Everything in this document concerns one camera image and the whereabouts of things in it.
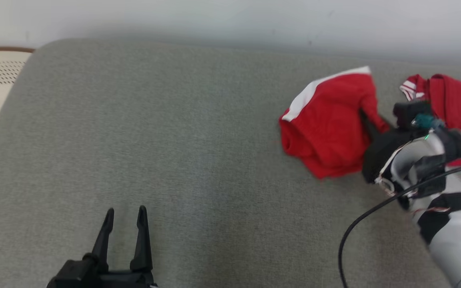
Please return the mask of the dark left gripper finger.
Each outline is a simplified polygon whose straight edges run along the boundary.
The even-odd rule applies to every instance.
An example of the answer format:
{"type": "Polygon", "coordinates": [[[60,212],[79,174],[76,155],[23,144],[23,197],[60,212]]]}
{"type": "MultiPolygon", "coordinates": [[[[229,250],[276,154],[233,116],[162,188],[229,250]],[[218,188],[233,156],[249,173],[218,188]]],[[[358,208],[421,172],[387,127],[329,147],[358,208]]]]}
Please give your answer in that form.
{"type": "Polygon", "coordinates": [[[139,208],[136,226],[138,228],[138,236],[134,258],[130,261],[130,270],[133,272],[148,273],[152,271],[153,265],[148,213],[144,205],[141,205],[139,208]]]}
{"type": "Polygon", "coordinates": [[[101,225],[100,231],[97,235],[95,244],[92,248],[92,255],[97,259],[99,268],[108,268],[107,254],[109,236],[113,231],[114,224],[114,209],[110,208],[106,212],[104,221],[101,225]]]}

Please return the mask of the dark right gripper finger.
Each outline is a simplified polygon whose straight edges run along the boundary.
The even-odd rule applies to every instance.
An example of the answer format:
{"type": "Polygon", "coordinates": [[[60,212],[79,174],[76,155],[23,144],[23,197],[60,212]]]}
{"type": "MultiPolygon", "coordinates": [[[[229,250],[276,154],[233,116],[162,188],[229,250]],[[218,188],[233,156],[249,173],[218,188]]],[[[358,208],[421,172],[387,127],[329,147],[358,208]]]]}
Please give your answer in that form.
{"type": "Polygon", "coordinates": [[[382,115],[380,115],[381,120],[386,124],[387,129],[386,131],[382,132],[375,123],[370,120],[368,115],[363,109],[360,109],[360,119],[362,122],[362,125],[364,126],[364,130],[368,134],[370,140],[372,142],[379,141],[380,139],[388,139],[392,138],[393,136],[391,135],[391,130],[393,128],[392,124],[384,118],[382,115]]]}

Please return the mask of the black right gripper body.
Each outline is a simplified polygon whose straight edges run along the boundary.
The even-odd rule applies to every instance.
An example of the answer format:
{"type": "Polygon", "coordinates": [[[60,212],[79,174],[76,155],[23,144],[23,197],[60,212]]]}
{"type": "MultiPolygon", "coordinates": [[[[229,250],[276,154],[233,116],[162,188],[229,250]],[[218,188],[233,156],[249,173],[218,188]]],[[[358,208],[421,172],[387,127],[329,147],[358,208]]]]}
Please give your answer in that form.
{"type": "Polygon", "coordinates": [[[415,133],[400,129],[380,132],[374,127],[367,127],[366,131],[371,143],[364,153],[362,176],[366,183],[372,184],[395,150],[410,142],[415,137],[415,133]]]}

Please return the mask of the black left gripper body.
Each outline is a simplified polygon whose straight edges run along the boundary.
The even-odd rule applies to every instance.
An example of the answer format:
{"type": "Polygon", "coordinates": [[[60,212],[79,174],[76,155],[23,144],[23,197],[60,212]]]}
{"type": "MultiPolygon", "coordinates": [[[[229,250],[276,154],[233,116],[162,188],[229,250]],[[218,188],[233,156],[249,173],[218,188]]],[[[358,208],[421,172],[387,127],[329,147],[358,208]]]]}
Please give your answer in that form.
{"type": "Polygon", "coordinates": [[[152,272],[99,272],[92,259],[68,260],[49,281],[48,288],[157,288],[152,272]]]}

